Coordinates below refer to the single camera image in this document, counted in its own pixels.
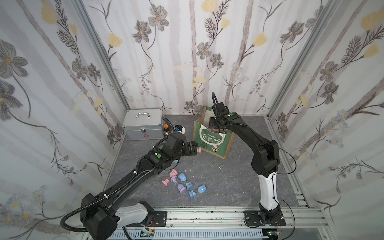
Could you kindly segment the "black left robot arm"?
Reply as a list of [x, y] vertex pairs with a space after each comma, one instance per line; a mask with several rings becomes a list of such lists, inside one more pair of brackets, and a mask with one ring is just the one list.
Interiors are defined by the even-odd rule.
[[198, 151], [195, 141], [188, 142], [182, 132], [171, 130], [116, 184], [97, 195], [85, 195], [81, 207], [61, 219], [61, 227], [70, 232], [87, 232], [95, 240], [108, 239], [116, 229], [128, 225], [128, 218], [118, 213], [126, 198], [148, 179], [170, 168], [174, 161], [195, 156]]

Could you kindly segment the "brown bottle orange cap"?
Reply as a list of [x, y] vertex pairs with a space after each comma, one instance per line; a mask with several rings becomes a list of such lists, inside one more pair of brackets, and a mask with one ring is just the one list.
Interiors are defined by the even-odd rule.
[[165, 134], [165, 135], [168, 135], [168, 134], [170, 133], [170, 128], [169, 128], [169, 125], [168, 125], [168, 124], [165, 124], [165, 125], [164, 125], [163, 131], [164, 131], [164, 134]]

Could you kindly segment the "blue hourglass front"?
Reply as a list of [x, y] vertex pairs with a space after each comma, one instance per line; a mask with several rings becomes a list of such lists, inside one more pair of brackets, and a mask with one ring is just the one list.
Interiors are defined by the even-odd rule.
[[197, 194], [203, 194], [205, 192], [207, 192], [207, 188], [205, 185], [201, 185], [200, 187], [198, 187], [198, 189], [196, 191], [188, 190], [188, 193], [189, 193], [189, 196], [191, 199], [195, 198], [197, 196]]

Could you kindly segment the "green burlap canvas bag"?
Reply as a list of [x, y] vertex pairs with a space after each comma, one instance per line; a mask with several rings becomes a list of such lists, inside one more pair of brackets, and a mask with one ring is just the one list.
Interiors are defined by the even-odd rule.
[[235, 133], [211, 128], [211, 117], [214, 117], [212, 108], [204, 106], [203, 115], [194, 122], [193, 139], [202, 151], [225, 160], [235, 140]]

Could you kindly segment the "silver metal case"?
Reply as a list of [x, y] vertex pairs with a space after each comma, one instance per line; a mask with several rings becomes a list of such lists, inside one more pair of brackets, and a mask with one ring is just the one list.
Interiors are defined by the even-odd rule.
[[156, 140], [164, 137], [162, 109], [129, 110], [123, 129], [132, 141]]

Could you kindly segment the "aluminium corner frame post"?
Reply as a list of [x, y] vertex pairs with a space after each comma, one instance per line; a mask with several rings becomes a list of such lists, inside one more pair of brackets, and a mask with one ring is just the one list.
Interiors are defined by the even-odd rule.
[[104, 68], [107, 71], [107, 75], [113, 85], [113, 88], [118, 95], [121, 103], [125, 107], [126, 111], [130, 110], [129, 103], [126, 99], [126, 96], [124, 95], [122, 88], [120, 87], [119, 81], [114, 74], [112, 65], [110, 63], [110, 60], [108, 58], [107, 52], [102, 44], [102, 41], [99, 38], [99, 35], [97, 34], [97, 31], [95, 30], [93, 23], [91, 21], [91, 18], [89, 17], [87, 10], [85, 8], [85, 5], [80, 0], [72, 0], [72, 3], [75, 7], [75, 10], [83, 24], [83, 26], [86, 29], [86, 32], [91, 40], [91, 43], [93, 47], [96, 49], [96, 52], [104, 66]]

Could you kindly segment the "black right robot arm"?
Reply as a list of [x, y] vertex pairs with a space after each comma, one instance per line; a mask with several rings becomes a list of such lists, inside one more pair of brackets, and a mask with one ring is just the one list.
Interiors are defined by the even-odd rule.
[[284, 226], [284, 215], [281, 210], [281, 204], [287, 202], [278, 200], [277, 194], [277, 176], [281, 162], [280, 151], [277, 141], [262, 137], [236, 112], [230, 112], [224, 103], [219, 102], [215, 93], [212, 93], [214, 117], [210, 118], [210, 127], [219, 131], [230, 131], [240, 137], [247, 146], [253, 151], [254, 155], [251, 161], [253, 171], [259, 177], [261, 200], [259, 211], [255, 214], [245, 214], [245, 225], [249, 228], [259, 226]]

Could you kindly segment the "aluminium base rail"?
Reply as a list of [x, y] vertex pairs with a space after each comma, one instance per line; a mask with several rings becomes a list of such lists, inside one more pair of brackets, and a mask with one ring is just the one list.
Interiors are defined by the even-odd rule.
[[133, 240], [334, 240], [318, 208], [282, 207], [283, 215], [258, 226], [255, 207], [158, 207], [145, 227], [127, 227]]

